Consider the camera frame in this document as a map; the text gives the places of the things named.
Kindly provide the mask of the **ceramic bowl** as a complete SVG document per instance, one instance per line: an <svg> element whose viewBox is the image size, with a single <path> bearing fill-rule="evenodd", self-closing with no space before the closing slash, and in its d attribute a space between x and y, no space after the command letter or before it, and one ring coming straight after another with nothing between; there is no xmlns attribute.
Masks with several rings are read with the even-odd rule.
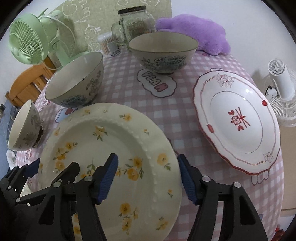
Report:
<svg viewBox="0 0 296 241"><path fill-rule="evenodd" d="M198 42L184 34L154 32L130 40L128 49L145 68L159 74L172 74L192 59Z"/></svg>
<svg viewBox="0 0 296 241"><path fill-rule="evenodd" d="M36 146L42 135L42 119L34 102L29 99L15 117L8 148L12 151L26 151Z"/></svg>
<svg viewBox="0 0 296 241"><path fill-rule="evenodd" d="M99 93L103 78L103 55L84 54L53 75L45 99L66 108L86 105Z"/></svg>

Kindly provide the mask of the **green patterned board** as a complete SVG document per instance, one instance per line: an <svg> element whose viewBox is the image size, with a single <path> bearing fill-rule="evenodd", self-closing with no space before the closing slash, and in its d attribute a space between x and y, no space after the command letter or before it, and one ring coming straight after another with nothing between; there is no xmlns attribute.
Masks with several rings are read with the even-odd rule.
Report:
<svg viewBox="0 0 296 241"><path fill-rule="evenodd" d="M111 25L119 20L119 10L134 6L146 6L153 23L158 18L171 17L171 1L64 1L56 10L63 13L68 26L59 24L67 54L72 57L84 51L100 51L98 36L111 31Z"/></svg>

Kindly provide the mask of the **wooden chair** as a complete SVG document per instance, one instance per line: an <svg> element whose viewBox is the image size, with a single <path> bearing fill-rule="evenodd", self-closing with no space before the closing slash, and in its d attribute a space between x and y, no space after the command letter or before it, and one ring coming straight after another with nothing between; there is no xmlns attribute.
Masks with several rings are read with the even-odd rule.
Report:
<svg viewBox="0 0 296 241"><path fill-rule="evenodd" d="M19 75L13 82L10 91L6 92L6 99L14 106L20 108L28 100L36 102L45 88L48 80L56 72L55 65L49 57L39 65L33 65Z"/></svg>

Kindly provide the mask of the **white standing fan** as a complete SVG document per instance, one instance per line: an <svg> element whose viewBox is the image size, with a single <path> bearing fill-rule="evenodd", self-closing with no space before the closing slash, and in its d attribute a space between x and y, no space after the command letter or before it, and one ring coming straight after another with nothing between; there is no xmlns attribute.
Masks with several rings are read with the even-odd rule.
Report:
<svg viewBox="0 0 296 241"><path fill-rule="evenodd" d="M281 126L295 127L295 71L287 68L284 61L269 62L264 95Z"/></svg>

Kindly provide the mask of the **red pattern white plate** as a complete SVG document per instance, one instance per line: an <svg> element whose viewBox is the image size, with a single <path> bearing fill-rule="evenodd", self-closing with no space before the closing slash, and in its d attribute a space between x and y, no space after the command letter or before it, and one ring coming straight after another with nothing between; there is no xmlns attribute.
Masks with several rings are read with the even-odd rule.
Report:
<svg viewBox="0 0 296 241"><path fill-rule="evenodd" d="M212 70L193 88L202 133L218 155L248 175L268 171L280 153L280 127L263 93L238 74Z"/></svg>

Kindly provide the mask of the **green desk fan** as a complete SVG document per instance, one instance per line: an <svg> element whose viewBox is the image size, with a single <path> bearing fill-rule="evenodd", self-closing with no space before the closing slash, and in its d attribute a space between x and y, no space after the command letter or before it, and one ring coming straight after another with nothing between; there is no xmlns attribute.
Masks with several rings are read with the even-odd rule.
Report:
<svg viewBox="0 0 296 241"><path fill-rule="evenodd" d="M60 25L70 31L73 41L74 32L66 24L64 14L60 10L39 16L24 14L16 18L9 28L9 49L12 55L23 64L39 65L49 53L58 58L61 68L76 58L87 54L87 51L72 54L62 41Z"/></svg>

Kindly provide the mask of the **round yellow flower plate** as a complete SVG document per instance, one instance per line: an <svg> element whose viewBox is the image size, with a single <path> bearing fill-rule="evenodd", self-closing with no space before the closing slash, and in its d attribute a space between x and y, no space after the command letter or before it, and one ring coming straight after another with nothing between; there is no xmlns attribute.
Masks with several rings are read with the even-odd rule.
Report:
<svg viewBox="0 0 296 241"><path fill-rule="evenodd" d="M113 153L116 174L96 208L107 239L164 240L180 210L179 165L162 130L133 108L96 103L61 120L41 154L39 187L49 187L72 162L80 181Z"/></svg>

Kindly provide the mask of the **glass jar with lid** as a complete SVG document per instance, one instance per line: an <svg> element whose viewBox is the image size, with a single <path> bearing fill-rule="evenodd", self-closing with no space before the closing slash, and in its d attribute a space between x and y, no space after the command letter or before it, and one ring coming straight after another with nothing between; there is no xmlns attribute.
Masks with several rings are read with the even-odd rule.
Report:
<svg viewBox="0 0 296 241"><path fill-rule="evenodd" d="M117 12L120 17L117 36L120 45L127 45L137 36L154 32L154 22L147 13L146 6L134 6Z"/></svg>

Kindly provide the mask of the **wall socket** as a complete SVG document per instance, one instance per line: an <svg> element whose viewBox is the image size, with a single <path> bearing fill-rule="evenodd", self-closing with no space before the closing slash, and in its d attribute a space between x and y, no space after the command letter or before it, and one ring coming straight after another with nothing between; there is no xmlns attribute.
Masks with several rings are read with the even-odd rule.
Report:
<svg viewBox="0 0 296 241"><path fill-rule="evenodd" d="M5 109L6 109L6 107L3 104L1 104L0 105L0 113L3 114Z"/></svg>

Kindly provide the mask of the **white plastic bag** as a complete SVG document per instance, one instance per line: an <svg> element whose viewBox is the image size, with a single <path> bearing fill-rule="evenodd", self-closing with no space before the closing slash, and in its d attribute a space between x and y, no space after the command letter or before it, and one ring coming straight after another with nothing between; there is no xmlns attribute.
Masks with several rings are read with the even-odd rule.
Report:
<svg viewBox="0 0 296 241"><path fill-rule="evenodd" d="M16 166L16 155L12 150L7 150L6 159L7 159L10 170L15 168L15 166Z"/></svg>

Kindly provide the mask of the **cotton swab container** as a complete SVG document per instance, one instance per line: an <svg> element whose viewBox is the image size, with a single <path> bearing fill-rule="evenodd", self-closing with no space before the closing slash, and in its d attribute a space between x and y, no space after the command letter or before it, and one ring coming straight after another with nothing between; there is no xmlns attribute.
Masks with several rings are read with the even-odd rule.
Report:
<svg viewBox="0 0 296 241"><path fill-rule="evenodd" d="M104 57L111 58L120 53L119 45L116 43L117 39L112 35L112 32L99 35L97 40Z"/></svg>

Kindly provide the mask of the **purple plush cushion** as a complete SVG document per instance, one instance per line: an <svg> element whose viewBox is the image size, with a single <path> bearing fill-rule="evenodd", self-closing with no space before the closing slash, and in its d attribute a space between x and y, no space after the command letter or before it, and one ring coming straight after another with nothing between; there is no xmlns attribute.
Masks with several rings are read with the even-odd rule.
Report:
<svg viewBox="0 0 296 241"><path fill-rule="evenodd" d="M198 51L204 51L212 56L228 55L231 51L230 44L226 40L225 29L209 19L189 14L159 18L156 21L156 30L187 35L199 43Z"/></svg>

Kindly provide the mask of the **glass mug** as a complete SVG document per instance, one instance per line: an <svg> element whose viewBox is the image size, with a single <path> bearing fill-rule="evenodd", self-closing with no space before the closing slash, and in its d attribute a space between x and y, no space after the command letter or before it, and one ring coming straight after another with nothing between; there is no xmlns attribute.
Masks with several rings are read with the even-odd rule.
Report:
<svg viewBox="0 0 296 241"><path fill-rule="evenodd" d="M123 18L111 26L111 32L118 45L126 47L128 46L128 42L130 41L130 33L124 23Z"/></svg>

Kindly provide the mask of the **pink checkered tablecloth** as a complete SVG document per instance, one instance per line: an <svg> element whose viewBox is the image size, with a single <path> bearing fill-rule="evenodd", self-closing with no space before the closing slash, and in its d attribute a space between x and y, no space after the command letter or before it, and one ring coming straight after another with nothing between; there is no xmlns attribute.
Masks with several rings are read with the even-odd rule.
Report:
<svg viewBox="0 0 296 241"><path fill-rule="evenodd" d="M196 52L191 62L170 76L161 76L152 86L140 76L142 66L132 53L123 50L104 60L104 82L94 102L114 102L130 106L153 120L170 140L174 150L184 154L201 173L218 183L240 182L261 217L266 234L272 239L280 217L284 190L282 156L271 169L250 176L232 168L214 151L199 131L193 105L193 87L200 75L221 68L249 79L232 56L209 56Z"/></svg>

